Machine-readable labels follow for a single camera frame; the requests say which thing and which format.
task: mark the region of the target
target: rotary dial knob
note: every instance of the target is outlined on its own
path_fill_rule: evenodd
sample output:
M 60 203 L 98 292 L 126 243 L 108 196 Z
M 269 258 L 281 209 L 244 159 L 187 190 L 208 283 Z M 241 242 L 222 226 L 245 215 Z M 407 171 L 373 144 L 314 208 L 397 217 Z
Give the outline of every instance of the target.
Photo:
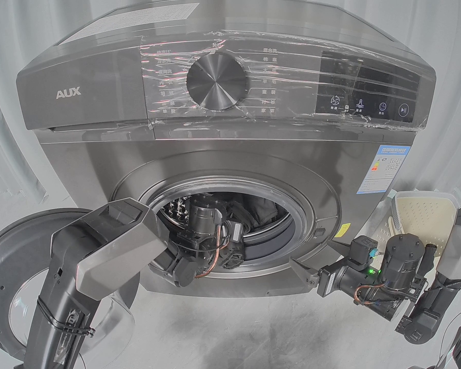
M 214 111 L 235 105 L 246 94 L 246 86 L 246 73 L 241 65 L 219 52 L 200 57 L 186 77 L 193 101 Z

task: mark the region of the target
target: black display screen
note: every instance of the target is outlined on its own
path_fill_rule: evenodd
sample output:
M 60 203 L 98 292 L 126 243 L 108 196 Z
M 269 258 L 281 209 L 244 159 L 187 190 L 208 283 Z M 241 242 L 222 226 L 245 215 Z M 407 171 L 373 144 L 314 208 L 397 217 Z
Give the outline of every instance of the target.
M 412 122 L 420 77 L 378 60 L 323 52 L 316 113 Z

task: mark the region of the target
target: white instruction sticker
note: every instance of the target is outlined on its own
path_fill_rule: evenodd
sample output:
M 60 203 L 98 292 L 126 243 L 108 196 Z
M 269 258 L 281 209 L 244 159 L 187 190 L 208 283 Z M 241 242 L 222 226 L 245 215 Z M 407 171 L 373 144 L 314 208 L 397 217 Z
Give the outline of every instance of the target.
M 357 194 L 384 193 L 405 160 L 410 146 L 381 145 Z
M 110 32 L 111 30 L 127 28 L 129 26 L 188 19 L 198 4 L 199 3 L 164 5 L 162 7 L 145 8 L 137 11 L 104 16 L 103 18 L 99 18 L 97 21 L 92 22 L 90 25 L 81 28 L 78 32 L 72 34 L 63 41 L 62 44 L 87 37 L 89 35 Z
M 331 288 L 333 287 L 333 282 L 335 281 L 336 272 L 333 272 L 328 280 L 328 286 L 326 287 L 325 295 L 328 295 L 331 292 Z

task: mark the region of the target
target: aux logo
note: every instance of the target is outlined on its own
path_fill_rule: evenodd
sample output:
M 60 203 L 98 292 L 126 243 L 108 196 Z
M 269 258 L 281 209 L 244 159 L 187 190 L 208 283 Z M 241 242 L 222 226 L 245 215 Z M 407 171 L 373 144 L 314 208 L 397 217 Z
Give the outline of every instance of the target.
M 76 88 L 70 88 L 65 90 L 58 90 L 56 92 L 56 99 L 58 100 L 59 98 L 65 98 L 65 97 L 72 97 L 73 95 L 81 95 L 80 93 L 80 86 L 77 86 Z

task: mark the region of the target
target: qr code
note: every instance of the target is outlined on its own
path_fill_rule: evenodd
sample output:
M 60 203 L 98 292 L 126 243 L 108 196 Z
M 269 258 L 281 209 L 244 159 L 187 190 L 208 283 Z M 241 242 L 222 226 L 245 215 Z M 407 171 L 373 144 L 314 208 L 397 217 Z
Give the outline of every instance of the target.
M 390 159 L 389 164 L 384 169 L 385 171 L 396 171 L 401 163 L 403 162 L 404 157 L 393 157 Z

